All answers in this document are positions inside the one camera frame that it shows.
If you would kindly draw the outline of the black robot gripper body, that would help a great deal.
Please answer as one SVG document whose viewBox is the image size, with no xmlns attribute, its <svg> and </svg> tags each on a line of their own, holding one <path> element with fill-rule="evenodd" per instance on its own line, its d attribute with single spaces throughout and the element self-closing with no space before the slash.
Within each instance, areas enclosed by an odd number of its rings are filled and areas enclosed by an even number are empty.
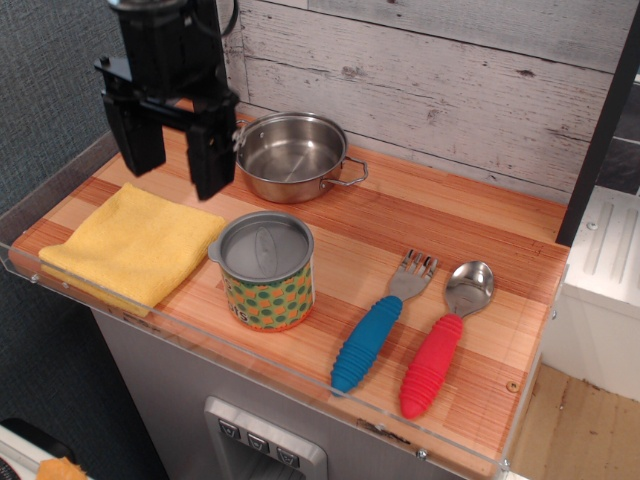
<svg viewBox="0 0 640 480">
<path fill-rule="evenodd" d="M 215 1 L 110 1 L 123 38 L 124 58 L 103 56 L 103 102 L 114 131 L 146 121 L 187 130 L 235 127 L 237 95 L 224 78 L 222 39 L 234 29 L 239 3 L 225 27 Z"/>
</svg>

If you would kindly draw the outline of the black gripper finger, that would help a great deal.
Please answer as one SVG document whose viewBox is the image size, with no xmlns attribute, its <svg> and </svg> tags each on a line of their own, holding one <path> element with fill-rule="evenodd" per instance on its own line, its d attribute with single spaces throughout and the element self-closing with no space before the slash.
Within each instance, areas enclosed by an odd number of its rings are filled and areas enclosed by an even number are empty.
<svg viewBox="0 0 640 480">
<path fill-rule="evenodd" d="M 161 124 L 147 115 L 138 101 L 102 96 L 108 124 L 128 169 L 142 176 L 164 164 L 166 153 Z"/>
<path fill-rule="evenodd" d="M 200 200 L 208 200 L 234 181 L 235 102 L 199 108 L 186 131 L 191 181 Z"/>
</svg>

